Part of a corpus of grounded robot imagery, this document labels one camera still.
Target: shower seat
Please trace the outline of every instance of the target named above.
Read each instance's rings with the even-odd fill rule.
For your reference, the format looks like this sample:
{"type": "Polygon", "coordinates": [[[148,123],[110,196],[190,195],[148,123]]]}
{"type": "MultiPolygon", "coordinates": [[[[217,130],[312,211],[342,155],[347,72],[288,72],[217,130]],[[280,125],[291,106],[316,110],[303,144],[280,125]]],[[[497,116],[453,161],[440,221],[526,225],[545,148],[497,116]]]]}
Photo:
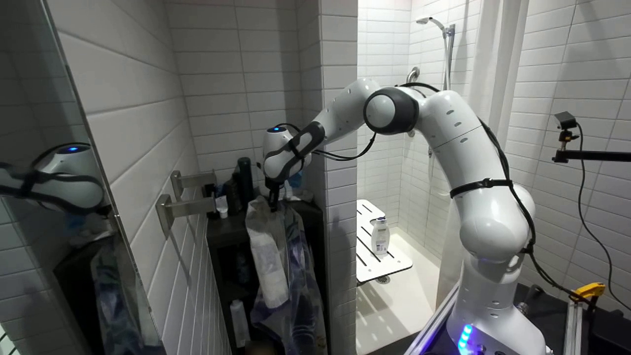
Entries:
{"type": "Polygon", "coordinates": [[[386,214],[368,200],[357,200],[357,283],[364,284],[379,277],[412,267],[412,260],[390,242],[388,252],[375,255],[370,249],[373,225],[370,221],[386,214]]]}

